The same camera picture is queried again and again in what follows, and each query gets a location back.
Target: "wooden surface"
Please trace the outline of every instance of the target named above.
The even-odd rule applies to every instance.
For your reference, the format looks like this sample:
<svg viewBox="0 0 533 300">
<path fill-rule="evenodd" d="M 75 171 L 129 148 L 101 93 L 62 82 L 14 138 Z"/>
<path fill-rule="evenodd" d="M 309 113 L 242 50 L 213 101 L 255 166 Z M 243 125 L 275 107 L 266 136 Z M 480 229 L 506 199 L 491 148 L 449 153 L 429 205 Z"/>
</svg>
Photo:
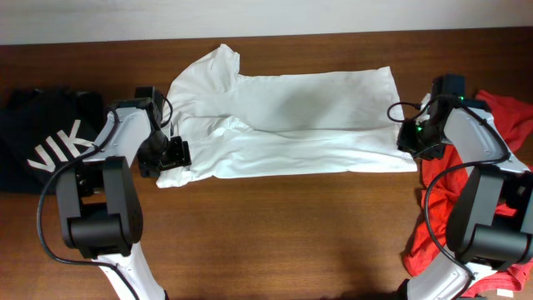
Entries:
<svg viewBox="0 0 533 300">
<path fill-rule="evenodd" d="M 6 96 L 68 85 L 108 101 L 137 86 L 166 92 L 220 43 L 242 55 L 245 75 L 391 66 L 402 101 L 420 101 L 448 72 L 465 75 L 469 93 L 533 100 L 533 28 L 0 47 L 0 88 Z M 517 155 L 533 164 L 531 138 Z M 143 251 L 171 299 L 317 299 L 391 291 L 409 277 L 401 253 L 420 215 L 418 172 L 211 178 L 169 189 L 133 172 Z M 79 258 L 62 243 L 54 200 L 44 209 L 47 239 Z M 46 257 L 36 206 L 36 196 L 0 193 L 0 298 L 116 298 L 100 270 Z M 516 299 L 533 297 L 532 286 Z"/>
</svg>

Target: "red fabric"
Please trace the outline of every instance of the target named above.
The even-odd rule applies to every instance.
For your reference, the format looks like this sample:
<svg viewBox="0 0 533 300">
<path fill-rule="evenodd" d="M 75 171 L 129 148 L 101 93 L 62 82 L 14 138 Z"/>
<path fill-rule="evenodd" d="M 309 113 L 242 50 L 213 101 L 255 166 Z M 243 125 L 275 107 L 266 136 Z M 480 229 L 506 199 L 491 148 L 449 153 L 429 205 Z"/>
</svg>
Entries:
<svg viewBox="0 0 533 300">
<path fill-rule="evenodd" d="M 533 106 L 519 102 L 513 97 L 491 95 L 481 91 L 476 96 L 486 101 L 492 109 L 496 128 L 506 140 L 512 152 L 515 152 L 533 132 Z M 449 167 L 462 163 L 459 154 L 452 146 L 447 147 L 441 160 L 422 162 L 422 180 L 427 187 L 431 180 Z M 466 170 L 458 170 L 443 177 L 431 191 L 430 218 L 431 225 L 441 243 L 446 242 L 446 222 L 448 216 L 462 188 L 468 179 Z M 514 211 L 505 205 L 497 208 L 496 213 L 512 215 Z M 404 257 L 404 264 L 412 276 L 421 274 L 431 261 L 438 255 L 439 250 L 431 241 L 426 225 L 420 224 L 415 230 L 415 239 L 411 252 Z M 507 272 L 498 272 L 472 286 L 464 297 L 474 297 L 483 291 L 504 288 L 511 291 L 521 291 L 526 280 L 529 279 L 533 261 L 526 265 L 514 265 Z"/>
</svg>

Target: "white cloth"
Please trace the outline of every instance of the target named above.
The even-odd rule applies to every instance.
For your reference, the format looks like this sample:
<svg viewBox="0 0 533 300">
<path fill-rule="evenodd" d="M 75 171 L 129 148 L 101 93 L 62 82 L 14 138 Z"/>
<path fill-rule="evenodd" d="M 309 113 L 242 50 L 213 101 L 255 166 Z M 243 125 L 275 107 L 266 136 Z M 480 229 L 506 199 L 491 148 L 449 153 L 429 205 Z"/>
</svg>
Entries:
<svg viewBox="0 0 533 300">
<path fill-rule="evenodd" d="M 167 95 L 192 165 L 162 172 L 160 188 L 215 176 L 409 172 L 396 149 L 399 101 L 388 67 L 361 72 L 243 76 L 221 45 L 183 71 Z M 163 119 L 169 117 L 165 107 Z M 403 118 L 401 107 L 391 115 Z"/>
</svg>

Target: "garment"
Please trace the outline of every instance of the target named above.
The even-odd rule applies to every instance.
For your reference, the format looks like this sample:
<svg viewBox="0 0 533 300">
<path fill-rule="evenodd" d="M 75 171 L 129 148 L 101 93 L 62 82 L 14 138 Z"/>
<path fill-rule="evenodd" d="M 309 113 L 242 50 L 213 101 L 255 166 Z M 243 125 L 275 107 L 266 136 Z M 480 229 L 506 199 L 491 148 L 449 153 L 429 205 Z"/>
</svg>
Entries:
<svg viewBox="0 0 533 300">
<path fill-rule="evenodd" d="M 479 92 L 476 98 L 486 101 L 491 107 L 496 128 L 506 140 L 512 152 L 515 152 L 524 143 L 527 136 L 533 133 L 533 106 L 530 104 L 519 102 L 513 97 L 491 95 L 486 91 Z M 424 185 L 428 186 L 438 173 L 460 163 L 459 154 L 452 146 L 447 147 L 445 156 L 442 159 L 423 161 L 422 179 Z M 446 222 L 454 203 L 457 202 L 461 195 L 467 179 L 466 170 L 464 169 L 452 172 L 443 177 L 431 191 L 431 225 L 441 243 L 446 242 Z M 514 213 L 514 210 L 506 205 L 500 205 L 496 213 L 510 216 Z M 404 257 L 407 271 L 412 276 L 419 275 L 429 266 L 438 253 L 439 250 L 431 241 L 426 225 L 424 223 L 420 224 L 415 231 L 413 248 Z M 533 267 L 533 262 L 529 262 L 526 265 L 514 265 L 507 272 L 498 272 L 479 281 L 464 296 L 474 297 L 477 293 L 497 288 L 520 291 L 524 288 L 524 284 L 529 278 L 531 267 Z"/>
<path fill-rule="evenodd" d="M 158 187 L 211 176 L 416 171 L 396 149 L 400 125 L 386 116 L 399 101 L 390 68 L 248 77 L 239 63 L 221 45 L 172 83 L 172 120 L 192 165 L 163 172 Z M 391 114 L 403 118 L 399 106 Z"/>
<path fill-rule="evenodd" d="M 0 190 L 39 193 L 58 167 L 92 145 L 102 127 L 102 97 L 96 93 L 15 91 L 0 110 Z"/>
</svg>

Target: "wire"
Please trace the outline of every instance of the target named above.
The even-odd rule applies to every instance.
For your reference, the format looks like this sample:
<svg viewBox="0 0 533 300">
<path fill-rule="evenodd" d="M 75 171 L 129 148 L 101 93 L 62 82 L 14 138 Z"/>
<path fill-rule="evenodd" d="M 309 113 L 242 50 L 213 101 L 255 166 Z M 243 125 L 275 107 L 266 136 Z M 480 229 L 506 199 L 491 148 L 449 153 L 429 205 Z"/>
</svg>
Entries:
<svg viewBox="0 0 533 300">
<path fill-rule="evenodd" d="M 161 94 L 161 96 L 163 97 L 165 102 L 168 104 L 168 107 L 170 108 L 170 116 L 168 116 L 168 120 L 166 120 L 165 122 L 161 124 L 161 128 L 164 128 L 172 120 L 173 108 L 172 108 L 172 104 L 170 104 L 170 101 L 168 101 L 167 97 L 163 96 L 163 94 Z"/>
<path fill-rule="evenodd" d="M 65 264 L 68 264 L 68 265 L 77 265 L 77 266 L 94 266 L 94 267 L 105 267 L 105 268 L 110 268 L 111 270 L 113 270 L 119 277 L 120 279 L 124 282 L 124 284 L 126 285 L 126 287 L 130 290 L 130 292 L 132 293 L 133 297 L 136 299 L 136 300 L 139 300 L 139 297 L 137 295 L 137 293 L 135 292 L 135 289 L 133 289 L 132 285 L 130 284 L 130 282 L 124 277 L 124 275 L 120 272 L 120 270 L 118 269 L 117 265 L 113 265 L 111 263 L 107 263 L 107 262 L 89 262 L 89 261 L 78 261 L 78 260 L 72 260 L 72 259 L 66 259 L 66 258 L 61 258 L 61 257 L 58 257 L 56 254 L 54 254 L 52 252 L 52 250 L 50 250 L 50 247 L 47 245 L 47 242 L 44 238 L 44 235 L 42 234 L 42 207 L 44 205 L 44 200 L 46 198 L 46 194 L 47 194 L 47 191 L 48 189 L 52 186 L 52 184 L 54 183 L 55 179 L 63 174 L 65 171 L 67 171 L 69 168 L 71 168 L 72 166 L 74 166 L 76 163 L 79 163 L 81 162 L 83 159 L 85 158 L 89 158 L 91 157 L 92 155 L 96 154 L 96 153 L 99 153 L 103 150 L 104 147 L 106 147 L 106 145 L 109 143 L 109 141 L 111 140 L 111 138 L 115 135 L 115 132 L 118 128 L 118 124 L 120 123 L 120 120 L 119 120 L 119 117 L 118 117 L 118 114 L 117 112 L 112 109 L 111 110 L 112 114 L 113 114 L 113 117 L 115 119 L 115 122 L 113 124 L 113 127 L 111 129 L 111 132 L 107 135 L 107 137 L 104 139 L 104 141 L 99 145 L 99 146 L 96 146 L 94 145 L 94 149 L 91 151 L 91 152 L 87 152 L 83 155 L 80 155 L 76 158 L 74 158 L 71 162 L 68 162 L 66 164 L 64 164 L 63 166 L 61 166 L 47 181 L 47 183 L 44 185 L 44 188 L 42 189 L 42 192 L 41 192 L 41 197 L 39 198 L 39 204 L 37 206 L 37 235 L 39 236 L 39 242 L 41 243 L 41 246 L 42 248 L 44 249 L 44 252 L 53 260 L 55 260 L 56 262 L 59 262 L 59 263 L 65 263 Z"/>
<path fill-rule="evenodd" d="M 509 152 L 509 149 L 507 148 L 505 141 L 503 141 L 503 139 L 500 137 L 498 132 L 491 125 L 489 125 L 488 122 L 484 118 L 481 118 L 475 112 L 472 112 L 467 106 L 465 106 L 461 102 L 457 102 L 457 103 L 459 104 L 459 106 L 462 109 L 464 109 L 468 114 L 470 114 L 476 121 L 478 121 L 482 126 L 487 128 L 489 133 L 496 139 L 496 141 L 500 144 L 500 146 L 504 150 L 504 154 L 500 158 L 497 158 L 497 159 L 490 159 L 490 160 L 476 161 L 476 162 L 466 162 L 466 163 L 462 163 L 462 164 L 456 165 L 454 167 L 449 167 L 446 170 L 440 172 L 437 176 L 435 176 L 435 178 L 433 178 L 433 180 L 431 180 L 431 183 L 427 187 L 426 196 L 424 198 L 424 219 L 426 221 L 427 230 L 428 230 L 428 232 L 430 234 L 431 240 L 439 248 L 441 253 L 446 258 L 451 260 L 458 267 L 460 267 L 463 270 L 465 270 L 466 273 L 468 274 L 468 281 L 466 282 L 465 286 L 461 289 L 461 291 L 459 293 L 457 293 L 457 295 L 455 295 L 452 298 L 452 300 L 456 300 L 463 293 L 465 293 L 466 290 L 468 290 L 468 288 L 470 288 L 470 285 L 471 285 L 472 281 L 476 279 L 476 276 L 474 275 L 474 273 L 465 264 L 463 264 L 462 262 L 458 261 L 455 257 L 453 257 L 453 255 L 451 255 L 451 253 L 449 253 L 441 245 L 441 243 L 437 239 L 437 237 L 435 235 L 435 232 L 433 231 L 433 228 L 431 227 L 430 213 L 429 213 L 429 211 L 430 211 L 429 207 L 430 207 L 431 190 L 439 182 L 439 180 L 441 180 L 441 178 L 443 178 L 446 174 L 452 173 L 452 172 L 460 170 L 462 168 L 476 167 L 476 166 L 480 166 L 482 164 L 502 163 L 502 162 L 506 161 L 507 159 L 509 159 L 509 157 L 511 156 L 511 153 Z"/>
</svg>

